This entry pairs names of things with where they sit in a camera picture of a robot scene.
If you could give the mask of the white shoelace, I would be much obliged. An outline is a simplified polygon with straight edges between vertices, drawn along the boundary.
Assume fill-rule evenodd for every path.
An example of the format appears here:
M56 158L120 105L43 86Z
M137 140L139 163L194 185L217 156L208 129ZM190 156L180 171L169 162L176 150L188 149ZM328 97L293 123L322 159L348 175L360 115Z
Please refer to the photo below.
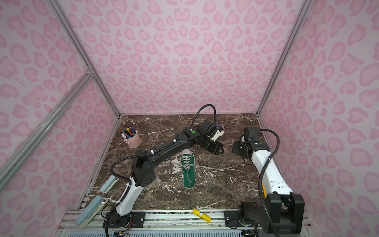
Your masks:
M184 169L184 177L188 180L192 180L192 175L190 174L191 168L194 166L194 156L191 154L181 155L182 168Z

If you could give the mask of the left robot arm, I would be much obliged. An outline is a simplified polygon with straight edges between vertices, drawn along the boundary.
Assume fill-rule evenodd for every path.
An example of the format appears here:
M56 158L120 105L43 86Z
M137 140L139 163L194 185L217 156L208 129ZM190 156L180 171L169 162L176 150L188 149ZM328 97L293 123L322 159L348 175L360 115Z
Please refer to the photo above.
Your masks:
M211 154L223 154L223 144L217 141L223 134L224 131L221 126L205 120L203 124L197 127L188 126L184 128L181 133L176 134L173 139L159 147L146 151L139 150L133 156L114 162L110 168L111 174L128 182L127 188L115 205L115 212L118 216L124 217L131 213L141 191L154 182L156 178L154 169L176 153L198 145ZM130 177L117 174L114 168L130 159L133 160Z

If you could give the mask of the green canvas sneaker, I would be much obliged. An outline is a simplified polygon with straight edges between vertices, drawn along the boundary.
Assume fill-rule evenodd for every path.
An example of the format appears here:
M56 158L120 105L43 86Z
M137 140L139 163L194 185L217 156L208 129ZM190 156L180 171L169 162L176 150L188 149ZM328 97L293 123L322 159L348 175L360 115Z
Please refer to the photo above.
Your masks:
M184 149L180 152L180 161L183 171L183 182L187 189L195 186L195 156L191 149Z

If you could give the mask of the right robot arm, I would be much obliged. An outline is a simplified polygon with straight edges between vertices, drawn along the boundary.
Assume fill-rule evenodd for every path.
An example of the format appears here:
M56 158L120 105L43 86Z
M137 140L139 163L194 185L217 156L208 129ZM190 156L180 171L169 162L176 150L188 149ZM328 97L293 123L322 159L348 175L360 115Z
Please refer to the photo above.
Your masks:
M225 225L231 229L254 227L266 234L298 235L303 226L305 200L295 194L279 172L273 158L279 150L276 132L267 129L277 140L273 151L259 139L261 129L246 127L243 136L234 143L233 153L248 159L259 171L259 203L241 202L237 211L225 211Z

